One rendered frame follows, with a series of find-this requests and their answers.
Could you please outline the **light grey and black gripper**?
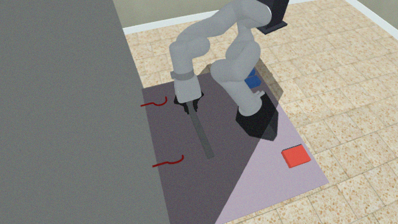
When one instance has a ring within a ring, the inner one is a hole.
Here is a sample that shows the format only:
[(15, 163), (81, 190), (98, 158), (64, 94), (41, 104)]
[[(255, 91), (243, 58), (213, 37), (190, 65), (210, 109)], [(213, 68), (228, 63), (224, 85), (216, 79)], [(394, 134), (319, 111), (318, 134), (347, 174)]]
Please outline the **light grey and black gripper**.
[(186, 102), (193, 100), (193, 107), (195, 112), (197, 112), (197, 103), (199, 99), (204, 95), (200, 89), (200, 84), (197, 75), (194, 73), (193, 78), (189, 80), (176, 80), (174, 78), (174, 88), (175, 88), (175, 99), (174, 103), (184, 107), (185, 112), (189, 114), (188, 106)]

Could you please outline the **red flat block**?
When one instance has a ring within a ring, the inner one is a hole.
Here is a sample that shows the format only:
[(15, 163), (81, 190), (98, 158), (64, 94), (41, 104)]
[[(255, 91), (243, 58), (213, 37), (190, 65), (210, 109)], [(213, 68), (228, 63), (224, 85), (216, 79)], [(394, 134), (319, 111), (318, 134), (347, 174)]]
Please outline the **red flat block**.
[(281, 154), (289, 168), (311, 161), (311, 158), (302, 145), (282, 151)]

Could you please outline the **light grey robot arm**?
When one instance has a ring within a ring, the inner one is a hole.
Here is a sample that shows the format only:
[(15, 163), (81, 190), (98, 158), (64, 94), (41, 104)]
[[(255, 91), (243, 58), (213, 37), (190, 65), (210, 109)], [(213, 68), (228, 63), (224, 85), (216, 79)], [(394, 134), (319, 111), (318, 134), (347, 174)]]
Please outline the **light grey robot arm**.
[(262, 106), (260, 97), (265, 93), (258, 90), (253, 94), (244, 81), (261, 55), (261, 48), (254, 41), (251, 29), (267, 25), (271, 18), (269, 7), (257, 0), (234, 0), (211, 17), (188, 26), (178, 35), (176, 41), (169, 45), (174, 68), (170, 72), (171, 78), (180, 81), (193, 78), (192, 59), (209, 51), (210, 41), (207, 37), (222, 35), (237, 22), (238, 35), (228, 47), (226, 58), (213, 62), (210, 73), (240, 106), (239, 112), (243, 116), (257, 113)]

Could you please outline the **grey wall panel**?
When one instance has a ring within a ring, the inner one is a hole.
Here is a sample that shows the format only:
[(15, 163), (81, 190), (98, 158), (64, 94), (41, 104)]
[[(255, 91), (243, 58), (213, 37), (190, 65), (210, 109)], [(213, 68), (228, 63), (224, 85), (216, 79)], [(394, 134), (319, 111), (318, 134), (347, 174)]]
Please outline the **grey wall panel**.
[(0, 0), (0, 224), (170, 224), (116, 14)]

